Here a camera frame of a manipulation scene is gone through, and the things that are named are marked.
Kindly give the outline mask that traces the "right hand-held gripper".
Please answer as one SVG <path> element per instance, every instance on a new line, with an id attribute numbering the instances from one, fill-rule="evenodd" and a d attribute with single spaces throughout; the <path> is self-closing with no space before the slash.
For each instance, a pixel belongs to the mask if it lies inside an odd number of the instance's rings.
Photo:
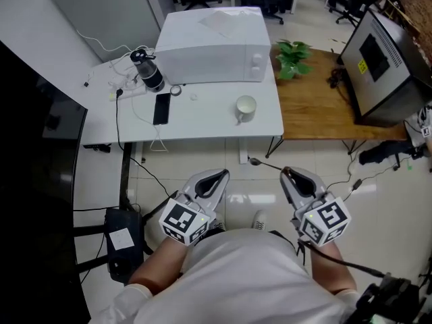
<path id="1" fill-rule="evenodd" d="M 280 184 L 288 202 L 294 207 L 294 217 L 299 220 L 298 231 L 315 246 L 324 246 L 340 237 L 352 218 L 342 198 L 331 198 L 322 179 L 306 169 L 284 167 L 280 173 Z M 304 205 L 304 198 L 315 198 Z"/>

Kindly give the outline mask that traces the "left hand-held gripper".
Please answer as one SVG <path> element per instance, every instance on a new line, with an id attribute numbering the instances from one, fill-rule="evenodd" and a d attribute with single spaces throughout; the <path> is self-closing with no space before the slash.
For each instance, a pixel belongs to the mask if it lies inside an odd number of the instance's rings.
<path id="1" fill-rule="evenodd" d="M 193 175 L 184 191 L 179 191 L 165 205 L 159 218 L 162 232 L 184 246 L 196 243 L 215 219 L 215 209 L 229 180 L 227 169 L 210 169 Z"/>

